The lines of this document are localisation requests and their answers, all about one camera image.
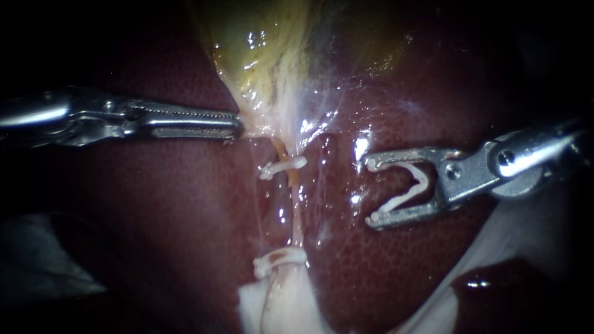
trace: clip in applier jaw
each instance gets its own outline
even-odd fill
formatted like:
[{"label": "clip in applier jaw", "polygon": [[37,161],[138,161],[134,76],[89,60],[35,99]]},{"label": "clip in applier jaw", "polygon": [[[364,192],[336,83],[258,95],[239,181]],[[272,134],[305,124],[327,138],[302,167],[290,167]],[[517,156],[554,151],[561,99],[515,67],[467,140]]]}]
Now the clip in applier jaw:
[{"label": "clip in applier jaw", "polygon": [[[371,172],[402,163],[428,162],[437,171],[437,181],[429,202],[392,210],[382,206],[366,217],[365,222],[380,230],[456,210],[468,199],[487,192],[500,199],[534,194],[550,181],[569,174],[564,157],[579,156],[576,143],[589,134],[579,124],[579,120],[572,119],[554,126],[510,132],[485,142],[472,155],[436,147],[368,154],[364,165]],[[582,165],[587,166],[588,158],[581,159]]]}]

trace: clip applier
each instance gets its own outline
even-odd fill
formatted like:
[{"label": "clip applier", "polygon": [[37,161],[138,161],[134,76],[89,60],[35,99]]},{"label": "clip applier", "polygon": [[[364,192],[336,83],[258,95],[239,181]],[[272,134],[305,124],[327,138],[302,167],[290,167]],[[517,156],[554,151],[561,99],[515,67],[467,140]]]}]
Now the clip applier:
[{"label": "clip applier", "polygon": [[424,147],[368,154],[364,165],[378,172],[402,163],[429,162],[437,171],[429,202],[405,208],[385,206],[365,218],[374,229],[425,220],[459,208],[490,192],[500,199],[534,194],[553,180],[589,166],[589,130],[575,118],[510,132],[485,142],[474,154],[454,148]]}]

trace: clip applier jaw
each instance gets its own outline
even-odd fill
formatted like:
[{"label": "clip applier jaw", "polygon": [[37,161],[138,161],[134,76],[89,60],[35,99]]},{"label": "clip applier jaw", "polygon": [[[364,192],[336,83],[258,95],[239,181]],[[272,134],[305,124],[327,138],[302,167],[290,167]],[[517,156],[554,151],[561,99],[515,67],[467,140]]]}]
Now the clip applier jaw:
[{"label": "clip applier jaw", "polygon": [[[437,181],[429,202],[390,210],[383,205],[365,222],[378,230],[401,226],[455,210],[468,199],[487,192],[500,199],[526,197],[550,181],[590,164],[580,147],[587,142],[582,140],[587,135],[589,130],[580,127],[579,120],[571,119],[553,126],[510,132],[485,142],[471,155],[437,147],[368,154],[363,162],[370,172],[402,163],[428,162],[437,171]],[[567,157],[579,162],[569,166]]]},{"label": "clip applier jaw", "polygon": [[68,86],[0,106],[0,150],[48,144],[85,146],[105,139],[232,140],[243,133],[233,113],[170,105]]}]

